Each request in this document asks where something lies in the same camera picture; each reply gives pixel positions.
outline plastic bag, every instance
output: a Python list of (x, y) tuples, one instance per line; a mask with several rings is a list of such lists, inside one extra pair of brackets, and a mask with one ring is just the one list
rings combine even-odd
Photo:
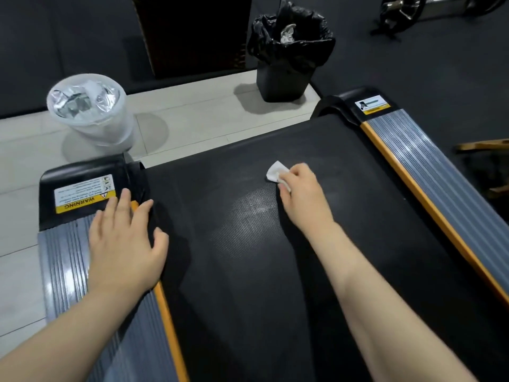
[[(295, 24), (294, 41), (281, 43), (281, 31), (290, 24)], [(304, 74), (322, 66), (335, 43), (323, 16), (281, 0), (277, 16), (262, 15), (253, 21), (247, 51), (267, 64), (286, 60)]]

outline treadmill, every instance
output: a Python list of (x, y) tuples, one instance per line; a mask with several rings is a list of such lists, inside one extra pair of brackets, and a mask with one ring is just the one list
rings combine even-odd
[[(148, 169), (116, 155), (42, 176), (50, 319), (86, 292), (88, 226), (105, 197), (128, 187), (137, 203), (154, 199), (150, 232), (170, 236), (160, 283), (89, 380), (371, 380), (318, 258), (265, 180), (276, 160), (310, 166), (334, 219), (479, 380), (508, 375), (509, 227), (404, 109), (361, 88), (323, 98), (309, 121)], [(61, 188), (105, 177), (113, 194), (56, 211)]]

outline warning label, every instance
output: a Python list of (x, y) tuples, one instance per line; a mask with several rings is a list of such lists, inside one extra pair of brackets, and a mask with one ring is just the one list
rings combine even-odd
[(55, 190), (55, 211), (57, 214), (68, 212), (115, 195), (113, 176), (108, 174)]
[(369, 99), (360, 100), (359, 102), (355, 102), (355, 105), (359, 107), (361, 111), (366, 115), (385, 110), (386, 108), (390, 108), (390, 104), (387, 103), (385, 99), (380, 95), (373, 96)]

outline white tile floor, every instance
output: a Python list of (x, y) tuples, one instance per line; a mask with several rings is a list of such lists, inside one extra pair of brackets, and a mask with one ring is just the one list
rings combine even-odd
[[(133, 158), (146, 167), (307, 121), (319, 97), (266, 103), (256, 71), (129, 95)], [(38, 182), (46, 170), (99, 156), (47, 112), (0, 121), (0, 357), (45, 326)]]

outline wipe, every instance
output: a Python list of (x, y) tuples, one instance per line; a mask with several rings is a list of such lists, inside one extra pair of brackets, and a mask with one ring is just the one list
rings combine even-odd
[(284, 166), (281, 162), (276, 161), (267, 171), (267, 179), (272, 182), (282, 183), (288, 189), (288, 192), (292, 192), (288, 184), (279, 178), (279, 173), (288, 173), (289, 169)]

